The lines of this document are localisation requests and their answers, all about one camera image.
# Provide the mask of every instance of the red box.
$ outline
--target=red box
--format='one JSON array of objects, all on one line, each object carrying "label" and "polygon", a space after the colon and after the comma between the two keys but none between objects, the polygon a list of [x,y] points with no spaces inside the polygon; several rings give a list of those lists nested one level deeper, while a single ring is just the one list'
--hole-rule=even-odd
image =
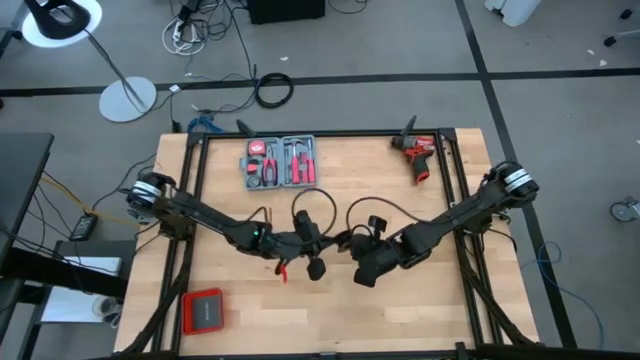
[{"label": "red box", "polygon": [[202,334],[222,329],[222,291],[207,289],[182,296],[182,333]]}]

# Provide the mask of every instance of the black desk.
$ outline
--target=black desk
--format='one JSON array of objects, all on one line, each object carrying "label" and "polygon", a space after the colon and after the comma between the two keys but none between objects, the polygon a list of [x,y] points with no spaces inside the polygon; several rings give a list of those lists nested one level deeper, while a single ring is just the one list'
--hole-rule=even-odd
[{"label": "black desk", "polygon": [[[0,134],[0,227],[16,234],[49,158],[51,134]],[[13,238],[0,233],[0,264],[11,249]],[[0,279],[0,339],[4,337],[23,279]]]},{"label": "black desk", "polygon": [[[0,228],[17,234],[27,211],[53,142],[51,134],[0,134]],[[43,305],[50,286],[83,289],[97,294],[124,298],[130,259],[135,249],[133,241],[89,242],[78,245],[80,256],[117,256],[125,260],[120,277],[114,277],[69,263],[13,247],[14,237],[0,232],[0,341],[9,326],[18,302]],[[75,255],[72,243],[57,244],[60,255]],[[25,285],[33,280],[45,286]],[[35,321],[42,306],[36,308],[21,356],[30,358],[39,326]]]}]

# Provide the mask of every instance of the toolkit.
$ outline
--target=toolkit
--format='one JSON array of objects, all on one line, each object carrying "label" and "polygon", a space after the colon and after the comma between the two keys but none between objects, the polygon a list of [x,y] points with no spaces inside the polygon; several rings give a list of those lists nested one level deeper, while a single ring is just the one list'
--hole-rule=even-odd
[{"label": "toolkit", "polygon": [[313,135],[254,138],[247,140],[240,167],[249,190],[313,187],[318,183],[317,160]]}]

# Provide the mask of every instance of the wooden table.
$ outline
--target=wooden table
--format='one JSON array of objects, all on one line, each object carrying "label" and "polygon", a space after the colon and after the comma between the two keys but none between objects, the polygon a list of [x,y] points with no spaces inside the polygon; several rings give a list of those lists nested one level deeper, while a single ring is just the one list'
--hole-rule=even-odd
[{"label": "wooden table", "polygon": [[[476,186],[491,167],[482,132],[456,131],[468,183]],[[155,170],[179,181],[185,144],[185,135],[162,136]],[[245,140],[239,139],[210,143],[202,201],[236,218],[246,218],[259,206],[268,206],[273,209],[274,231],[292,230],[290,206],[299,190],[248,192],[238,167],[244,144]],[[194,152],[192,174],[198,153]],[[345,229],[347,207],[363,196],[390,199],[424,219],[447,209],[436,156],[429,159],[431,177],[414,186],[408,164],[399,151],[389,146],[388,137],[318,138],[317,153],[321,188],[338,205],[338,220],[330,234]],[[449,159],[448,164],[457,192],[453,160]],[[192,191],[195,176],[189,178]],[[297,208],[307,209],[321,230],[331,220],[331,205],[320,194],[305,194]],[[378,202],[357,205],[351,221],[366,223],[371,214],[388,221],[387,234],[412,222]],[[509,231],[499,221],[493,226]],[[139,245],[154,235],[152,230],[141,236]],[[487,233],[485,242],[485,258],[496,300],[526,336],[537,339],[512,244],[495,233]],[[167,248],[168,241],[160,238],[136,256],[115,350],[129,345],[154,311]],[[327,264],[322,280],[310,281],[307,261],[299,260],[289,265],[289,283],[283,284],[273,274],[276,261],[243,255],[221,235],[198,228],[189,291],[221,288],[225,327],[218,332],[183,336],[180,354],[443,350],[452,349],[457,341],[473,347],[451,234],[443,238],[428,260],[410,270],[396,269],[384,275],[373,289],[353,282],[357,266],[348,253],[338,254],[332,247],[322,257]],[[477,299],[481,314],[485,314],[482,302]],[[166,318],[165,348],[169,346],[174,318],[171,311]],[[488,339],[486,317],[482,320]]]}]

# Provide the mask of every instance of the black case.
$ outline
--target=black case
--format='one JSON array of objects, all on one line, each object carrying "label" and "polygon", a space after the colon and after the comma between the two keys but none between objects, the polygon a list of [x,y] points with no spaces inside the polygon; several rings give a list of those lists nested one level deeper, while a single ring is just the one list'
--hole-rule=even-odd
[{"label": "black case", "polygon": [[318,19],[324,16],[325,0],[247,0],[253,24]]}]

